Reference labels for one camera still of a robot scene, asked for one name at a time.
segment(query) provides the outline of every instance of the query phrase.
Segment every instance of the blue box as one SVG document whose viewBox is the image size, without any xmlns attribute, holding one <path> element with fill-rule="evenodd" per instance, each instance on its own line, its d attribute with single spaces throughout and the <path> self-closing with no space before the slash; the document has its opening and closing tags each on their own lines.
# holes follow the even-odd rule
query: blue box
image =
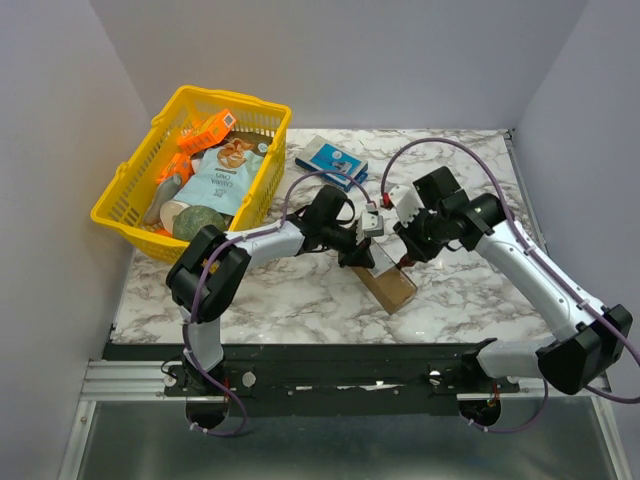
<svg viewBox="0 0 640 480">
<path fill-rule="evenodd" d="M 369 175 L 369 164 L 366 160 L 357 158 L 356 155 L 344 148 L 338 147 L 319 135 L 311 140 L 298 155 L 296 165 L 305 170 L 335 170 L 351 175 L 358 183 L 362 183 Z M 328 182 L 340 187 L 345 192 L 351 190 L 353 184 L 341 175 L 321 175 Z"/>
</svg>

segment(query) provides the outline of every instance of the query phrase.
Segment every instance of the gray wall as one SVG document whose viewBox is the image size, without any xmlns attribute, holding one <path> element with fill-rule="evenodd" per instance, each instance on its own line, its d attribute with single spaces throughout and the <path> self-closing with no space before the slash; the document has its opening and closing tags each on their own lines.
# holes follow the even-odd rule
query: gray wall
<svg viewBox="0 0 640 480">
<path fill-rule="evenodd" d="M 130 248 L 89 210 L 148 115 L 85 0 L 0 7 L 0 478 L 55 478 Z"/>
<path fill-rule="evenodd" d="M 549 250 L 569 273 L 640 321 L 640 2 L 592 0 L 518 124 L 515 147 Z M 631 339 L 640 346 L 640 328 Z M 615 393 L 640 394 L 628 354 Z M 640 412 L 615 408 L 640 478 Z"/>
<path fill-rule="evenodd" d="M 183 84 L 295 126 L 513 127 L 584 0 L 91 0 L 147 110 Z"/>
</svg>

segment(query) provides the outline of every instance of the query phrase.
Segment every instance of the orange object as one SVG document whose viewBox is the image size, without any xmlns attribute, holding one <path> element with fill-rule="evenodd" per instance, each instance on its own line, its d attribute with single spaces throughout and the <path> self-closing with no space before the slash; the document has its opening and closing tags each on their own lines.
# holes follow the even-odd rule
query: orange object
<svg viewBox="0 0 640 480">
<path fill-rule="evenodd" d="M 164 228 L 159 228 L 158 230 L 154 230 L 153 233 L 155 233 L 156 235 L 162 235 L 163 237 L 170 237 L 173 238 L 173 235 L 171 235 L 167 230 L 165 230 Z"/>
<path fill-rule="evenodd" d="M 176 173 L 179 173 L 182 177 L 182 186 L 184 187 L 187 180 L 193 175 L 193 166 L 191 165 L 191 158 L 185 153 L 176 153 L 169 164 L 164 167 L 160 176 L 156 179 L 156 183 L 160 185 L 167 178 L 172 177 Z"/>
<path fill-rule="evenodd" d="M 182 151 L 188 155 L 220 143 L 236 124 L 236 117 L 228 108 L 209 117 L 202 125 L 195 127 L 189 135 L 178 140 Z"/>
</svg>

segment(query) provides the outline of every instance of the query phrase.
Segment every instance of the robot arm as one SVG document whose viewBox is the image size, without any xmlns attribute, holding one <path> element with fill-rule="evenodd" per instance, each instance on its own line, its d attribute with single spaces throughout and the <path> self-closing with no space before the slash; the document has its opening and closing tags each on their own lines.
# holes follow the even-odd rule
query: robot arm
<svg viewBox="0 0 640 480">
<path fill-rule="evenodd" d="M 276 222 L 249 231 L 227 233 L 210 225 L 198 232 L 170 270 L 166 283 L 174 302 L 181 307 L 193 353 L 206 371 L 213 369 L 224 357 L 220 316 L 231 305 L 248 269 L 278 258 L 314 252 L 318 247 L 338 251 L 340 266 L 374 266 L 369 245 L 372 237 L 384 233 L 382 218 L 378 217 L 375 208 L 368 206 L 357 222 L 346 228 L 345 222 L 338 220 L 345 204 L 353 210 L 346 194 L 325 186 L 301 213 L 287 216 L 282 224 Z M 218 255 L 215 271 L 206 277 L 195 322 L 190 322 L 203 263 L 223 244 L 227 247 Z"/>
<path fill-rule="evenodd" d="M 446 167 L 417 180 L 414 187 L 394 187 L 389 192 L 388 203 L 399 218 L 394 230 L 407 247 L 404 264 L 428 262 L 448 242 L 459 240 L 497 267 L 531 302 L 553 334 L 542 341 L 495 341 L 484 346 L 476 361 L 487 376 L 543 377 L 558 390 L 575 394 L 619 358 L 621 343 L 582 307 L 588 303 L 601 311 L 625 336 L 631 327 L 630 313 L 621 305 L 607 308 L 533 243 L 525 248 L 518 242 L 497 197 L 483 194 L 470 200 Z M 519 222 L 516 228 L 529 241 Z M 532 250 L 581 293 L 582 304 L 534 261 Z"/>
</svg>

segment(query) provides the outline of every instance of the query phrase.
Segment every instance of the yellow plastic basket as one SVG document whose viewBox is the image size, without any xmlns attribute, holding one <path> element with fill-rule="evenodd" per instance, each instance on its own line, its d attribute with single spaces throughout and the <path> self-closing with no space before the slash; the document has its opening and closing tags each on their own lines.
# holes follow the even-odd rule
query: yellow plastic basket
<svg viewBox="0 0 640 480">
<path fill-rule="evenodd" d="M 179 88 L 151 121 L 151 131 L 129 161 L 118 167 L 115 177 L 91 210 L 91 219 L 114 229 L 150 257 L 174 263 L 187 243 L 153 233 L 159 226 L 141 225 L 141 218 L 153 199 L 156 178 L 178 152 L 178 138 L 225 108 L 237 119 L 234 130 L 273 137 L 230 230 L 259 226 L 284 173 L 291 109 L 241 93 L 192 86 Z"/>
</svg>

